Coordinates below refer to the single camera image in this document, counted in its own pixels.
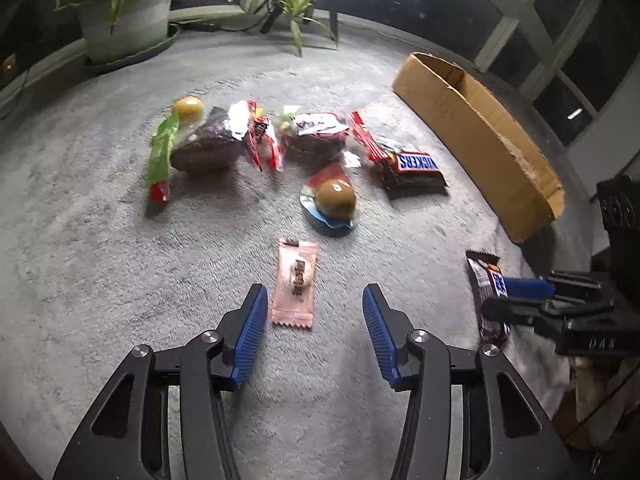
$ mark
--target gray carpet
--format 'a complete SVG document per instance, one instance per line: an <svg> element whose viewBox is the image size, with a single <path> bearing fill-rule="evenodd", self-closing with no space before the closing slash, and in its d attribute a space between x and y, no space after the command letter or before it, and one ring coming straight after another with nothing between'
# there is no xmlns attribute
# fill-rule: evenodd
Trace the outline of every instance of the gray carpet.
<svg viewBox="0 0 640 480"><path fill-rule="evenodd" d="M389 478L408 396L380 377L360 304L366 283L378 282L415 326L472 348L466 248L495 251L510 276L588 265L587 208L561 158L548 153L567 210L517 247L456 159L391 91L414 47L348 27L337 51L321 36L306 42L300 59L286 34L185 33L152 60L74 86L72 76L54 75L1 125L0 420L45 479L133 345L179 346L215 327L251 283L273 290L281 235L320 242L316 319L311 332L268 326L251 379L229 399L247 479ZM176 174L166 210L145 215L149 137L185 94L207 106L253 97L272 109L358 109L374 133L428 150L449 194L390 202L367 171L353 170L360 225L327 238L300 211L310 170L289 165L273 176L240 162L219 180ZM513 107L549 151L537 119ZM568 381L552 348L523 331L508 351L548 412ZM172 389L172 469L180 479L177 398ZM458 405L453 420L455 462Z"/></svg>

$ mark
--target open cardboard box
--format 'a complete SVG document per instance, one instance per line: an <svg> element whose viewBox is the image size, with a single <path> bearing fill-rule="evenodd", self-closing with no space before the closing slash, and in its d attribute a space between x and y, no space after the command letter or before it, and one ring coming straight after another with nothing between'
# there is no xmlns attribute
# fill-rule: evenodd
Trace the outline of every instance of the open cardboard box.
<svg viewBox="0 0 640 480"><path fill-rule="evenodd" d="M491 92L459 66L414 52L393 89L455 155L513 242L562 214L556 172Z"/></svg>

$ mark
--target metal screw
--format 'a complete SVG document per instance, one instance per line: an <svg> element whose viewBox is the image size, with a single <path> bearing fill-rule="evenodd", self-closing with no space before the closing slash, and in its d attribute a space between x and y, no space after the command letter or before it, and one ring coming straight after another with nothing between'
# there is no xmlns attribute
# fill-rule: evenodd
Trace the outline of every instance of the metal screw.
<svg viewBox="0 0 640 480"><path fill-rule="evenodd" d="M498 347L491 343L483 344L480 349L482 350L482 353L488 357L496 357L500 353Z"/></svg>
<svg viewBox="0 0 640 480"><path fill-rule="evenodd" d="M151 348L149 348L148 345L134 346L131 349L131 355L133 355L133 357L144 357L149 353L149 350L151 350Z"/></svg>
<svg viewBox="0 0 640 480"><path fill-rule="evenodd" d="M411 332L411 339L417 343L426 343L429 340L429 332L426 330L414 330Z"/></svg>
<svg viewBox="0 0 640 480"><path fill-rule="evenodd" d="M218 339L220 339L220 336L215 330L207 330L206 332L202 333L200 339L202 339L205 343L215 343Z"/></svg>

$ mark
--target flower pot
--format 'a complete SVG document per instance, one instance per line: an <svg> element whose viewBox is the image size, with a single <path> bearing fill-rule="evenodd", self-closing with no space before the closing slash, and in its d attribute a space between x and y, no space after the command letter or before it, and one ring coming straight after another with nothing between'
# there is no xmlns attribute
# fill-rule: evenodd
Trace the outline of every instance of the flower pot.
<svg viewBox="0 0 640 480"><path fill-rule="evenodd" d="M92 64L105 64L148 50L167 37L171 0L124 0L111 30L111 0L79 7L82 34Z"/></svg>

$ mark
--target chocolate bar wrapper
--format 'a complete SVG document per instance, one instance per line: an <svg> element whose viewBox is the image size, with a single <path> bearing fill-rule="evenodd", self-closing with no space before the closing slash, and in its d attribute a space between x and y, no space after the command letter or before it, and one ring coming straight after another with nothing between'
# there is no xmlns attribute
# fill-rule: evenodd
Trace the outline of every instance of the chocolate bar wrapper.
<svg viewBox="0 0 640 480"><path fill-rule="evenodd" d="M502 271L498 267L500 258L494 254L467 251L466 262L471 289L474 294L476 319L480 343L492 343L504 348L508 339L508 326L499 321L490 321L481 313L482 302L493 296L507 296Z"/></svg>
<svg viewBox="0 0 640 480"><path fill-rule="evenodd" d="M406 150L393 141L376 142L359 112L349 114L351 133L374 162L389 191L400 188L446 187L442 172L429 153Z"/></svg>

